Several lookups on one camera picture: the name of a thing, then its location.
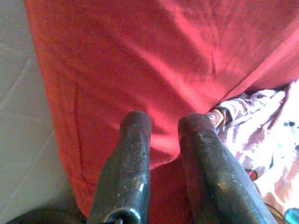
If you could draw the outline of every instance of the patterned fabric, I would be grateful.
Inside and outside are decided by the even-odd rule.
[[[284,91],[243,94],[208,113],[220,139],[244,166],[281,223],[299,223],[298,96],[297,80]]]

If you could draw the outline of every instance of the red fabric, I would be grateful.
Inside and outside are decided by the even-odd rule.
[[[178,119],[299,77],[297,0],[25,3],[60,158],[86,216],[129,111],[153,120],[150,223],[186,224]]]

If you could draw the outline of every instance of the wrinkled cloth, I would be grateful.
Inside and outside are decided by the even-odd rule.
[[[85,216],[121,120],[142,110],[153,122],[149,222],[192,223],[179,118],[299,77],[297,0],[25,5],[61,163]]]
[[[298,98],[299,81],[295,81],[284,91],[242,94],[207,114],[270,211],[282,220],[283,214],[286,219],[290,210],[299,208]]]

